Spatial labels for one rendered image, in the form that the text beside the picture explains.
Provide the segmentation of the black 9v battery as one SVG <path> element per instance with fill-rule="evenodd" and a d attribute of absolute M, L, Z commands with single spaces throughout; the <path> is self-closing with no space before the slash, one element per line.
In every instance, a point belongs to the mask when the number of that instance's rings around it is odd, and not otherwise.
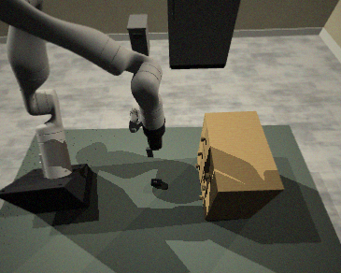
<path fill-rule="evenodd" d="M 151 186 L 161 186 L 162 180 L 151 179 Z"/>

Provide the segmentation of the small wooden chest of drawers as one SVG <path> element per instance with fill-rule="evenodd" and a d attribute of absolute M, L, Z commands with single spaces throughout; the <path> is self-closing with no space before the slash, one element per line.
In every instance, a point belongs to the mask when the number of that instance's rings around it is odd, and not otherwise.
<path fill-rule="evenodd" d="M 257 111 L 205 117 L 217 184 L 205 220 L 249 219 L 285 190 Z"/>

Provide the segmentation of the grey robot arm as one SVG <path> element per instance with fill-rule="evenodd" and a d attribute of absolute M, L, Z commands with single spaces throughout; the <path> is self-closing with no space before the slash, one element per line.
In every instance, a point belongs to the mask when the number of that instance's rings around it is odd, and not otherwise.
<path fill-rule="evenodd" d="M 0 21 L 9 24 L 7 58 L 27 112 L 33 116 L 51 114 L 47 122 L 36 127 L 44 178 L 53 180 L 72 173 L 57 93 L 53 89 L 37 90 L 50 74 L 46 41 L 114 76 L 123 71 L 134 73 L 131 91 L 140 114 L 150 120 L 162 115 L 163 100 L 160 94 L 158 100 L 158 93 L 163 71 L 152 58 L 124 48 L 91 27 L 43 13 L 43 0 L 0 0 Z"/>

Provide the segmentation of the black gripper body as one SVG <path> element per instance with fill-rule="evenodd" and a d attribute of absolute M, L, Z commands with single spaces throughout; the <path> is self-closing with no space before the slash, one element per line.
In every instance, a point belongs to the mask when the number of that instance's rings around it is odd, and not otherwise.
<path fill-rule="evenodd" d="M 150 120 L 142 117 L 138 108 L 131 108 L 130 132 L 136 133 L 141 126 L 145 136 L 149 139 L 149 148 L 152 150 L 161 149 L 163 146 L 162 135 L 165 132 L 164 113 L 160 117 Z"/>

